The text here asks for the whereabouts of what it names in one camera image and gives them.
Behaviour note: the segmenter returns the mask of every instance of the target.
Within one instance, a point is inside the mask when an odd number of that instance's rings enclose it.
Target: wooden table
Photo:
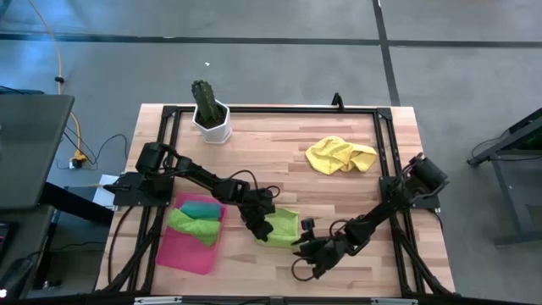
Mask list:
[[[135,126],[126,171],[135,171],[143,144],[156,141],[163,104],[143,104]],[[392,108],[401,163],[422,151],[413,108]],[[337,172],[327,176],[311,168],[305,150],[326,136],[377,146],[373,119],[362,114],[231,114],[233,136],[223,146],[206,144],[191,123],[191,114],[183,114],[177,151],[205,169],[226,177],[240,169],[249,169],[260,186],[277,185],[282,192],[274,199],[277,207],[298,211],[300,219],[313,217],[316,233],[328,234],[336,219],[365,214],[379,203],[379,161],[367,173]],[[383,127],[385,145],[387,130]],[[392,164],[388,164],[394,173]],[[252,181],[250,176],[238,178]],[[175,192],[208,194],[188,180],[176,179]],[[354,258],[344,257],[320,280],[299,282],[290,273],[296,257],[291,250],[262,247],[245,228],[237,208],[228,207],[225,229],[219,244],[218,261],[213,273],[192,274],[157,265],[153,294],[299,296],[299,297],[398,297],[395,257],[390,225],[385,222],[373,234],[370,243]],[[134,208],[123,223],[113,254],[113,277],[134,251],[142,208]],[[123,211],[115,213],[108,245]],[[450,290],[454,289],[445,243],[438,220],[427,211],[412,210],[418,251],[426,264]],[[147,266],[142,260],[138,287]],[[97,289],[107,285],[108,253],[102,260]],[[414,287],[412,265],[406,260],[409,283]],[[309,268],[301,264],[301,276]]]

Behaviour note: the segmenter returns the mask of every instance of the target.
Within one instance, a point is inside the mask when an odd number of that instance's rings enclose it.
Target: gray concrete floor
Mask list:
[[[369,0],[36,0],[64,33],[139,36],[375,39]],[[542,40],[535,0],[381,0],[390,39]],[[26,1],[13,0],[0,31],[43,31]],[[62,42],[65,93],[94,150],[112,134],[131,138],[141,103],[189,103],[190,83],[213,83],[226,103],[390,105],[379,47]],[[542,103],[540,49],[390,49],[401,105],[416,109],[424,151],[450,176],[440,196],[456,289],[465,296],[540,302],[542,242],[496,249],[510,235],[495,175],[465,164],[478,142],[498,136]],[[0,41],[0,84],[55,93],[50,42]],[[96,171],[53,168],[49,180],[96,183],[124,168],[123,143],[108,144]],[[73,148],[63,141],[64,166]],[[93,283],[81,286],[90,290]]]

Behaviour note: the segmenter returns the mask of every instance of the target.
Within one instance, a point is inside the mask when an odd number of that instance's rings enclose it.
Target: white hexagonal pot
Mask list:
[[[203,140],[206,143],[209,144],[219,144],[222,145],[228,141],[232,134],[231,130],[231,124],[230,124],[230,108],[228,106],[222,104],[219,100],[215,100],[220,107],[225,109],[226,115],[223,124],[218,125],[216,127],[207,129],[201,125],[199,125],[196,122],[196,115],[197,115],[197,105],[196,105],[196,111],[194,111],[194,115],[192,116],[192,123],[199,128],[200,132],[202,133]]]

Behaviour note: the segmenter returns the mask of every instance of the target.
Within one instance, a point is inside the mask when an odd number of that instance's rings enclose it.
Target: teal cloth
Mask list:
[[[180,211],[193,219],[220,219],[221,207],[213,202],[199,202],[187,200],[180,207]]]

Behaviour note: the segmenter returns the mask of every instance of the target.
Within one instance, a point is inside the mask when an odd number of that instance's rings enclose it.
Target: white paper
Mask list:
[[[102,178],[100,178],[100,185],[113,184],[118,178],[118,176],[113,175],[102,175]],[[116,206],[113,205],[114,198],[115,194],[103,189],[102,187],[99,187],[96,190],[96,193],[94,194],[94,199],[92,199],[92,201],[105,208],[111,208],[112,210],[116,210]]]

